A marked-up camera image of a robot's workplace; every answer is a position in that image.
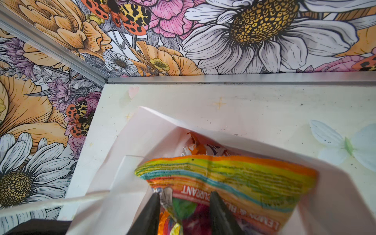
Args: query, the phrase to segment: white daisy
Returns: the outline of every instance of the white daisy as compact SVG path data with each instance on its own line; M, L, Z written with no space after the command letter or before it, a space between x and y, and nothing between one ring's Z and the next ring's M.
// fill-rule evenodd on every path
M117 71L124 73L129 77L139 77L141 76L138 73L137 67L130 61L126 56L119 54L117 52L113 52L110 50L106 50L103 53L103 58L105 62L112 68L116 69Z
M199 60L198 67L206 74L260 73L262 69L277 73L281 65L298 69L306 64L308 53L333 56L358 41L353 25L300 18L299 9L342 12L376 5L376 0L301 2L206 0L185 13L187 19L206 25L183 41L183 50L188 58Z
M60 158L64 145L47 145L42 138L38 150L26 159L33 146L29 133L22 133L17 141L14 135L0 138L0 208L8 208L30 202L39 202L65 196L70 180L64 177L71 171L70 158ZM56 219L60 208L41 209L0 218L0 233L3 234L18 224L30 219Z

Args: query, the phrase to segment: dark object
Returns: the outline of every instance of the dark object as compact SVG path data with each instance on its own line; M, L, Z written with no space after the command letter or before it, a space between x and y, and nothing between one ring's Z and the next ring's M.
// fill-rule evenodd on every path
M157 235L160 210L159 193L153 193L127 235Z
M64 235L71 221L29 220L9 230L4 235Z
M244 235L217 192L210 194L210 221L212 235Z
M159 193L153 193L127 235L157 235L161 204ZM232 213L217 192L210 194L212 235L244 235ZM71 221L29 220L4 235L64 235Z

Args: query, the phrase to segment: colorful packaging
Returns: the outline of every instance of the colorful packaging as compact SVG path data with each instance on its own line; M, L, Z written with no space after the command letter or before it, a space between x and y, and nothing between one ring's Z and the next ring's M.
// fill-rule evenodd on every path
M161 216L160 235L179 234L181 227L184 235L211 234L212 191L218 192L246 234L276 234L317 179L311 168L251 156L158 158L139 166L135 174L160 192L170 215Z

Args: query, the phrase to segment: butterfly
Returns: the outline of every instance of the butterfly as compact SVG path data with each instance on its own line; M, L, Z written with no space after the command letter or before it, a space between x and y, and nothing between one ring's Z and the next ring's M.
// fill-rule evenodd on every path
M315 139L326 146L319 152L319 159L339 165L353 156L364 167L376 171L376 123L362 128L351 138L343 138L320 121L311 120L309 126Z
M134 35L145 35L143 26L150 23L151 12L143 6L136 4L118 5L116 0L81 0L82 3L96 16L108 19L111 14L112 21L120 27L120 19L124 27Z
M351 66L351 68L359 71L373 71L376 70L376 55L362 59L358 63Z
M81 136L86 136L89 131L93 114L90 114L88 117L85 117L88 110L88 103L86 100L78 102L77 105L70 104L67 107L66 114L67 117L73 118L74 120L69 122L70 125L73 125L70 132L72 136L80 138Z

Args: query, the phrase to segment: pink flower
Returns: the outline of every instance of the pink flower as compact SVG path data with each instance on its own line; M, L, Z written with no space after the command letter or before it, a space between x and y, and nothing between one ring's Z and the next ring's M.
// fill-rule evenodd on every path
M73 151L71 155L74 156L74 158L76 159L79 158L81 151L82 151L83 144L85 143L85 140L86 140L86 136L82 136L81 138L74 138L73 136L71 136L68 139L68 144L71 147L71 150Z
M166 38L180 36L185 39L201 24L184 17L188 8L195 7L205 0L133 0L136 4L149 7L151 21L145 29L153 29Z
M361 61L364 57L361 56L346 56L342 59L323 64L313 70L313 72L349 72L358 71L351 68L358 61Z
M85 116L88 116L90 113L95 111L95 109L98 106L98 101L99 101L100 95L101 95L100 92L95 91L95 92L90 92L85 97L77 98L77 103L80 102L80 101L83 101L83 100L86 100L86 102L88 102L88 110L86 111Z

